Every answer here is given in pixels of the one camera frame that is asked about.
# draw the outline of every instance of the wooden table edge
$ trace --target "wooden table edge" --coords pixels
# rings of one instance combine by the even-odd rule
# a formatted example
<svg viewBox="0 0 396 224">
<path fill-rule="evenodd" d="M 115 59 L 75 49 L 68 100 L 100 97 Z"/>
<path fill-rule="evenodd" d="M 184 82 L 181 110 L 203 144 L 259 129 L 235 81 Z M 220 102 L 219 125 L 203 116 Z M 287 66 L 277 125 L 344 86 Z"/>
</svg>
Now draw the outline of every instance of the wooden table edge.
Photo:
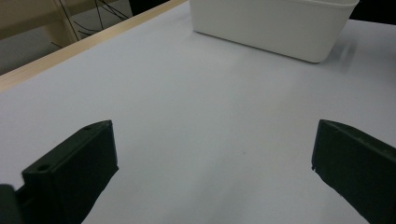
<svg viewBox="0 0 396 224">
<path fill-rule="evenodd" d="M 75 44 L 67 46 L 66 48 L 59 49 L 43 58 L 34 62 L 28 63 L 20 68 L 8 72 L 0 76 L 0 92 L 11 89 L 12 87 L 22 83 L 23 81 L 34 77 L 52 66 L 61 63 L 87 49 L 92 48 L 116 35 L 119 35 L 129 29 L 132 29 L 146 21 L 149 21 L 164 12 L 185 3 L 187 0 L 170 0 L 162 5 L 152 8 L 142 14 L 132 17 L 129 20 L 120 22 L 117 25 L 109 27 L 104 31 L 89 36 Z"/>
</svg>

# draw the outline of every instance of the white surface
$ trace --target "white surface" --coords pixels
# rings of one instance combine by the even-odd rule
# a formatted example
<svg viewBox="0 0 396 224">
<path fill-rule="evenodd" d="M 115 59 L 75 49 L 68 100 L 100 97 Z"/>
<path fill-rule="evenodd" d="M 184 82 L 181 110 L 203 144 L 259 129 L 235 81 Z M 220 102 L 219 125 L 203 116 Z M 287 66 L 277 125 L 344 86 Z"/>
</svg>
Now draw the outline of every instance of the white surface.
<svg viewBox="0 0 396 224">
<path fill-rule="evenodd" d="M 304 63 L 191 28 L 188 4 L 0 94 L 0 179 L 112 119 L 120 170 L 84 223 L 367 223 L 311 170 L 319 119 L 396 146 L 396 27 Z"/>
<path fill-rule="evenodd" d="M 312 63 L 329 55 L 359 0 L 190 0 L 194 30 Z"/>
</svg>

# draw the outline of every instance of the white plastic container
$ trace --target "white plastic container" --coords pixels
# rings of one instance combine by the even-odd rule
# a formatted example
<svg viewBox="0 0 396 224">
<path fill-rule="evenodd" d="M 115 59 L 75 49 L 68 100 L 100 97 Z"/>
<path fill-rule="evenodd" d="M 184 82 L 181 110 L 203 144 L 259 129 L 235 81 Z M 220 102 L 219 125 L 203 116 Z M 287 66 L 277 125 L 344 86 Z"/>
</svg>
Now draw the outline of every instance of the white plastic container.
<svg viewBox="0 0 396 224">
<path fill-rule="evenodd" d="M 196 32 L 319 63 L 359 0 L 190 0 Z"/>
</svg>

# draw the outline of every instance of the black object in background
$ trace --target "black object in background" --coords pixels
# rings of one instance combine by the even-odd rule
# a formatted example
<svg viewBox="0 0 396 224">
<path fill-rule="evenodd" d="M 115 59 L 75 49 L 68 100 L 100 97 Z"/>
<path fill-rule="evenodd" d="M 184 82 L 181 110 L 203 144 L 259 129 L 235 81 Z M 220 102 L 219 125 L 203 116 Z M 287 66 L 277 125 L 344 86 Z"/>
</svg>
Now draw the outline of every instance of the black object in background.
<svg viewBox="0 0 396 224">
<path fill-rule="evenodd" d="M 0 185 L 0 224 L 80 224 L 118 169 L 111 120 L 86 126 L 26 168 L 23 187 Z"/>
<path fill-rule="evenodd" d="M 396 24 L 394 1 L 361 0 L 350 16 L 352 20 Z"/>
<path fill-rule="evenodd" d="M 321 120 L 312 165 L 367 221 L 396 223 L 396 148 L 345 124 Z"/>
<path fill-rule="evenodd" d="M 169 0 L 129 0 L 129 5 L 131 5 L 132 15 L 135 16 L 167 1 Z"/>
</svg>

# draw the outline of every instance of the white bin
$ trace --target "white bin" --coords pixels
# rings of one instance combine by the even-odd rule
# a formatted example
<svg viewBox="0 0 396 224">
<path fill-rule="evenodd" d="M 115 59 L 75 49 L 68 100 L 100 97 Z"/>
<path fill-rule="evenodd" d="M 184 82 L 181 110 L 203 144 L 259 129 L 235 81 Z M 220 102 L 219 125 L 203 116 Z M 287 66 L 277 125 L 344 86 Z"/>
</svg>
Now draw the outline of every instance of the white bin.
<svg viewBox="0 0 396 224">
<path fill-rule="evenodd" d="M 319 63 L 359 0 L 190 0 L 196 32 Z"/>
</svg>

